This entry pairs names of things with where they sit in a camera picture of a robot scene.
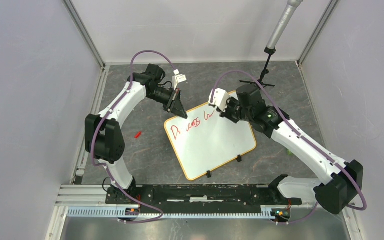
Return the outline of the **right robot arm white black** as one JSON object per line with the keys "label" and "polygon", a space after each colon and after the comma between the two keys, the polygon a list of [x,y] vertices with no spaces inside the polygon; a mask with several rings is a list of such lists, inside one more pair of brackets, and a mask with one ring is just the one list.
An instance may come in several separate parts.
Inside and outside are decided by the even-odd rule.
{"label": "right robot arm white black", "polygon": [[306,134],[283,110],[267,105],[260,88],[242,85],[236,97],[220,88],[211,91],[208,99],[221,118],[252,128],[287,148],[316,175],[312,178],[278,177],[269,189],[269,199],[282,204],[288,198],[317,202],[327,212],[338,215],[344,208],[358,209],[351,204],[362,193],[364,167],[357,160],[346,161],[328,151]]}

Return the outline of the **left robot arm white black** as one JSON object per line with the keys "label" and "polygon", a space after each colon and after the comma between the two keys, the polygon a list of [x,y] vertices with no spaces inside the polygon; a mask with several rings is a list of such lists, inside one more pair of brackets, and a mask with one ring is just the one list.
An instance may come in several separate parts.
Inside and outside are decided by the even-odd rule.
{"label": "left robot arm white black", "polygon": [[137,190],[132,187],[135,179],[123,159],[126,144],[122,126],[134,108],[146,98],[162,104],[165,112],[187,119],[178,87],[187,77],[177,69],[173,73],[170,88],[161,85],[166,73],[158,65],[149,64],[145,72],[131,73],[123,90],[107,108],[85,118],[85,150],[95,167],[102,166],[107,171],[111,185],[119,189],[117,196],[125,204],[136,200]]}

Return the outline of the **red marker cap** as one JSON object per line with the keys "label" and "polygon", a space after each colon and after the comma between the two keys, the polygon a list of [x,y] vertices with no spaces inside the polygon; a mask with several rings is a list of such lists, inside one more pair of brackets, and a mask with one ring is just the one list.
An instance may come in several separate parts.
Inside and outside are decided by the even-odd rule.
{"label": "red marker cap", "polygon": [[137,134],[134,136],[134,138],[137,139],[138,137],[141,136],[141,134],[142,134],[142,131],[137,132]]}

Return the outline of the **yellow framed whiteboard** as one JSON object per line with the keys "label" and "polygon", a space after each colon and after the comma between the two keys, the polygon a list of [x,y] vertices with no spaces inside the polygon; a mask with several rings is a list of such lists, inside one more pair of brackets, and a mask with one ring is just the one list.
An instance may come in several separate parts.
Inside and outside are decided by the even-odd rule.
{"label": "yellow framed whiteboard", "polygon": [[207,103],[165,121],[163,127],[187,180],[194,181],[253,151],[257,140],[246,121],[220,117]]}

